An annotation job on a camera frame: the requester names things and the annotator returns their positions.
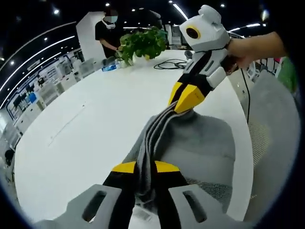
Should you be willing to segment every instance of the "black ceiling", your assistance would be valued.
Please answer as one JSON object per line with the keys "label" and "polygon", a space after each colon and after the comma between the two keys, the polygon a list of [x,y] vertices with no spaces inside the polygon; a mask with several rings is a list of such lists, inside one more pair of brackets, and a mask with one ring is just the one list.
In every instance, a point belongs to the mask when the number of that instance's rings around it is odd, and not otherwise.
{"label": "black ceiling", "polygon": [[[10,0],[5,1],[6,8],[0,21],[0,57],[8,59],[25,43],[47,30],[69,22],[78,22],[90,11],[102,11],[105,9],[105,3],[107,2],[117,9],[119,20],[127,21],[126,26],[138,26],[138,22],[146,23],[145,19],[140,17],[137,12],[132,12],[132,9],[142,7],[159,13],[163,22],[166,23],[170,21],[171,24],[181,24],[185,21],[168,0]],[[178,4],[188,18],[197,15],[198,10],[204,4],[214,7],[222,15],[222,22],[227,30],[261,22],[262,8],[259,2],[259,0],[173,0],[173,3]],[[53,14],[55,9],[59,10],[58,15]],[[253,36],[267,33],[269,30],[268,26],[259,26],[241,29],[237,33],[244,36]],[[25,46],[13,57],[15,61],[13,66],[8,63],[1,70],[0,86],[23,61],[33,54],[52,43],[73,35],[76,35],[75,24],[64,26],[35,39],[34,42]],[[64,44],[55,45],[46,52],[37,55],[24,68],[38,60],[38,58],[49,58],[61,52],[63,45],[68,49],[79,47],[77,37],[75,37],[64,42]],[[14,86],[23,77],[22,72],[22,69],[16,72],[6,87],[11,88]],[[2,90],[0,102],[6,97],[7,93],[7,90]]]}

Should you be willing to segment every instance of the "gray fabric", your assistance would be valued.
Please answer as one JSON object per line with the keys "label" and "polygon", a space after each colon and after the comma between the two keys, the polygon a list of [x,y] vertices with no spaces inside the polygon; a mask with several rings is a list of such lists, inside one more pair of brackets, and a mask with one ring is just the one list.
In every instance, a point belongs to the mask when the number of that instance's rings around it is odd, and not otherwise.
{"label": "gray fabric", "polygon": [[235,144],[229,125],[193,110],[177,114],[175,104],[152,117],[123,163],[137,160],[140,183],[137,203],[151,208],[150,159],[180,168],[190,184],[202,189],[223,204],[226,211],[231,199]]}

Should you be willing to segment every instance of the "black cable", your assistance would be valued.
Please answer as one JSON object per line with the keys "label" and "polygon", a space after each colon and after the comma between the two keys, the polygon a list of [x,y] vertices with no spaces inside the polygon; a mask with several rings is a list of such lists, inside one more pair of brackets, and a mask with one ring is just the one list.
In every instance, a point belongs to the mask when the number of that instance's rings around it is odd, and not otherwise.
{"label": "black cable", "polygon": [[[173,64],[174,67],[163,67],[162,65],[164,64]],[[157,69],[157,70],[169,70],[169,69],[184,69],[186,67],[186,61],[184,60],[180,60],[180,59],[170,59],[170,60],[166,60],[162,63],[159,63],[157,65],[155,65],[153,68]]]}
{"label": "black cable", "polygon": [[249,92],[248,84],[247,84],[247,82],[246,82],[246,78],[244,77],[244,71],[243,71],[243,69],[242,69],[242,68],[241,68],[240,70],[242,71],[243,78],[244,78],[244,84],[246,85],[247,92],[248,92],[248,97],[249,97],[249,103],[248,103],[248,115],[247,115],[247,123],[249,124],[249,114],[250,114],[250,92]]}

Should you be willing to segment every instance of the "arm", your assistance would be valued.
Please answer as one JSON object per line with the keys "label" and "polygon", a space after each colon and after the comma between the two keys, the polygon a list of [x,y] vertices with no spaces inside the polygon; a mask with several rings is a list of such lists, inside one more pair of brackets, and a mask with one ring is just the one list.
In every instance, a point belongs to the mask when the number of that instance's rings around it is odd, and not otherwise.
{"label": "arm", "polygon": [[284,44],[276,32],[245,39],[232,39],[228,51],[238,57],[237,64],[240,67],[247,67],[259,59],[287,56]]}
{"label": "arm", "polygon": [[114,50],[114,51],[117,51],[118,48],[114,47],[113,45],[109,44],[106,40],[104,39],[100,39],[100,43],[107,47],[108,49],[111,49],[111,50]]}

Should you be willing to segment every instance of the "chair backrest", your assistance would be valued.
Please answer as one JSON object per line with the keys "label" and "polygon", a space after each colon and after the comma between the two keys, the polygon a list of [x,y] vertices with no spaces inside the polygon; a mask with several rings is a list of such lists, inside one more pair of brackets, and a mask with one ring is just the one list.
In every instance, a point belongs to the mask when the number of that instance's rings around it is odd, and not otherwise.
{"label": "chair backrest", "polygon": [[82,74],[82,77],[85,78],[91,73],[94,72],[94,59],[91,58],[80,65],[80,73]]}
{"label": "chair backrest", "polygon": [[46,106],[52,103],[59,95],[58,92],[56,91],[55,85],[52,82],[46,83],[38,91],[38,93]]}
{"label": "chair backrest", "polygon": [[262,71],[250,96],[254,182],[245,220],[256,221],[285,185],[297,154],[301,128],[293,96],[266,70]]}

